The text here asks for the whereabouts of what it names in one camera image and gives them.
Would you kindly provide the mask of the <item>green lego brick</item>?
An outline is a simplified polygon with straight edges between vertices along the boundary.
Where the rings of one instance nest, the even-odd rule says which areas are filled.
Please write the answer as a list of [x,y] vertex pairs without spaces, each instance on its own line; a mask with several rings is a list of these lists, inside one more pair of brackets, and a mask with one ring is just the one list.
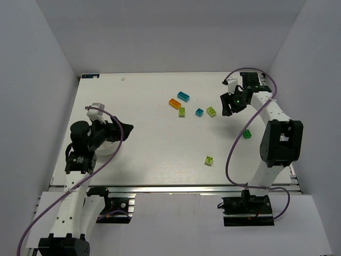
[[252,134],[251,134],[251,132],[248,129],[245,129],[243,131],[243,133],[242,133],[242,136],[243,136],[244,139],[250,139]]

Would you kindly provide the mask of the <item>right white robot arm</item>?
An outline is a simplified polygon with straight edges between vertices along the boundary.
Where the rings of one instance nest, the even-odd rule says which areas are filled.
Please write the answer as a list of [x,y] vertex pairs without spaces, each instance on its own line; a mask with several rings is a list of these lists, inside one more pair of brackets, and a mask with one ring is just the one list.
[[269,193],[277,176],[301,153],[303,123],[286,115],[275,101],[277,89],[266,84],[268,77],[258,69],[238,69],[241,80],[227,76],[223,84],[228,91],[221,95],[222,115],[231,116],[252,106],[265,124],[259,146],[261,162],[253,178],[243,185],[252,196]]

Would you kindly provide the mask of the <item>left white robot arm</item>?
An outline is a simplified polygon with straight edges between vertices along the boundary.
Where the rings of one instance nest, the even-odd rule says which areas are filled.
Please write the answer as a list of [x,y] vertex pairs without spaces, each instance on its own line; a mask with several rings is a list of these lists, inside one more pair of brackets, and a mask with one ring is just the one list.
[[105,142],[125,141],[134,126],[112,118],[77,121],[70,127],[71,144],[66,150],[66,197],[61,201],[54,225],[47,238],[41,238],[41,255],[89,255],[88,237],[103,210],[111,204],[105,187],[90,189],[96,150]]

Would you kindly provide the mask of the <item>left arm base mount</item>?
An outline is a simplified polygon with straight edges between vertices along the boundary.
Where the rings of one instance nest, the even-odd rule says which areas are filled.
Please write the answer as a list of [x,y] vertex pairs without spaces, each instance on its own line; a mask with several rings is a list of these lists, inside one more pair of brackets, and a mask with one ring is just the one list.
[[109,197],[96,223],[129,224],[134,212],[132,197]]

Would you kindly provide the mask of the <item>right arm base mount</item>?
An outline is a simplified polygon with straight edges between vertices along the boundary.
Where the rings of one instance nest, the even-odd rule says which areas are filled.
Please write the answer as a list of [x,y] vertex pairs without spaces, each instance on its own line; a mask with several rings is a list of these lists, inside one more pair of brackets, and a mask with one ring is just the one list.
[[268,196],[246,199],[223,197],[217,205],[223,210],[225,227],[262,227],[274,226],[272,206]]

